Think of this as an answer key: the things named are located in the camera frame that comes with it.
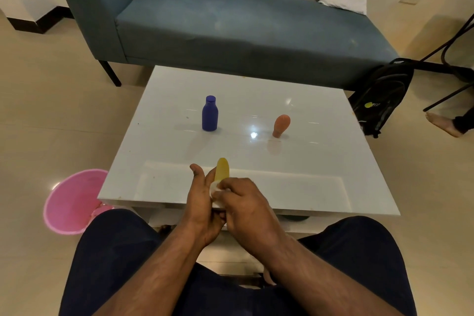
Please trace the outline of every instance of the pink trash bin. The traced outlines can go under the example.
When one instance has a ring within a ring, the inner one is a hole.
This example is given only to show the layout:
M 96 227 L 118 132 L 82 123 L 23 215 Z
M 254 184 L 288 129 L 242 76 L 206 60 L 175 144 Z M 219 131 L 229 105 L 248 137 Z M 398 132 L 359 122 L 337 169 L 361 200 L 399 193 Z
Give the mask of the pink trash bin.
M 61 235 L 82 234 L 97 215 L 113 209 L 97 199 L 108 171 L 90 169 L 61 181 L 43 209 L 46 225 Z

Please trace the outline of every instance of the blue sofa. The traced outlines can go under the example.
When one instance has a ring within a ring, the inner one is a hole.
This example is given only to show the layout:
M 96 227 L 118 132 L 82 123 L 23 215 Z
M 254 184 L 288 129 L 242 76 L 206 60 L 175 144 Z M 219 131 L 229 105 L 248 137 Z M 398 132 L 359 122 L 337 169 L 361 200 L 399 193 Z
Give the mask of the blue sofa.
M 94 57 L 355 90 L 397 57 L 360 14 L 310 0 L 67 0 Z

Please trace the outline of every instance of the dark blue pants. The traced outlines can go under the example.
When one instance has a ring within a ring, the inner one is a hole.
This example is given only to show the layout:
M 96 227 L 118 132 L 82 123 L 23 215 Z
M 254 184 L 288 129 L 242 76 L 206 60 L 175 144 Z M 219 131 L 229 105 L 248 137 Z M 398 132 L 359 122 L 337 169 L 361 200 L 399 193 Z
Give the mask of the dark blue pants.
M 133 212 L 107 211 L 77 245 L 60 316 L 92 315 L 137 271 L 163 239 Z M 306 248 L 383 298 L 406 316 L 416 315 L 400 250 L 377 221 L 349 217 L 299 240 Z M 244 289 L 196 264 L 174 315 L 301 315 L 281 285 Z

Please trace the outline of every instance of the left hand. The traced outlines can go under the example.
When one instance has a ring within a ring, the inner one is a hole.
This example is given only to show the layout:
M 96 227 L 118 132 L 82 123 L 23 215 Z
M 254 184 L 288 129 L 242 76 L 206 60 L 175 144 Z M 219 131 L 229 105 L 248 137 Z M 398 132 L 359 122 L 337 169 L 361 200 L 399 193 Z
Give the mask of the left hand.
M 199 241 L 205 247 L 219 235 L 222 226 L 226 223 L 226 213 L 212 210 L 209 186 L 216 176 L 216 168 L 204 176 L 204 171 L 199 165 L 191 164 L 189 167 L 194 173 L 194 178 L 181 223 L 193 228 Z

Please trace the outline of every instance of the black backpack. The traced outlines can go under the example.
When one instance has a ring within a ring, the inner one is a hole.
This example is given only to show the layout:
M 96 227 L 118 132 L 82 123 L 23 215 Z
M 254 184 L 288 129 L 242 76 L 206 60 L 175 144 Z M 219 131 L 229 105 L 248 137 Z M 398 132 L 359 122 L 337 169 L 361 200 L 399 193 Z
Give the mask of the black backpack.
M 395 59 L 372 70 L 349 103 L 365 135 L 378 138 L 380 129 L 401 103 L 413 78 L 414 62 Z

